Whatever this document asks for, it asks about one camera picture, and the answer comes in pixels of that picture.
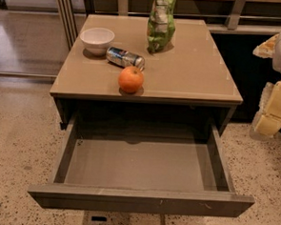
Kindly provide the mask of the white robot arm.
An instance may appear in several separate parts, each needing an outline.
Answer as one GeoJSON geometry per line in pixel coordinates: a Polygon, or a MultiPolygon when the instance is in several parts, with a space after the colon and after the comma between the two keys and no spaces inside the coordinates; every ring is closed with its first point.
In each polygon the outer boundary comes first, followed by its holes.
{"type": "MultiPolygon", "coordinates": [[[[270,58],[273,69],[281,73],[281,31],[258,45],[253,55],[270,58]]],[[[281,130],[281,80],[265,85],[259,100],[259,111],[252,120],[252,129],[262,136],[274,136],[281,130]]]]}

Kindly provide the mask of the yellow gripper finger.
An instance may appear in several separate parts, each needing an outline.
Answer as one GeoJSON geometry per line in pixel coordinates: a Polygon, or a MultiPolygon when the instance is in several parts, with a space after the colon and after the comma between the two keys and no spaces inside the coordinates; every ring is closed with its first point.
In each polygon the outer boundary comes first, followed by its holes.
{"type": "Polygon", "coordinates": [[[281,81],[265,85],[252,126],[264,136],[274,136],[281,130],[281,81]]]}
{"type": "Polygon", "coordinates": [[[259,58],[272,58],[275,53],[275,41],[278,37],[278,34],[275,34],[270,39],[267,39],[260,45],[257,45],[253,50],[253,55],[258,56],[259,58]]]}

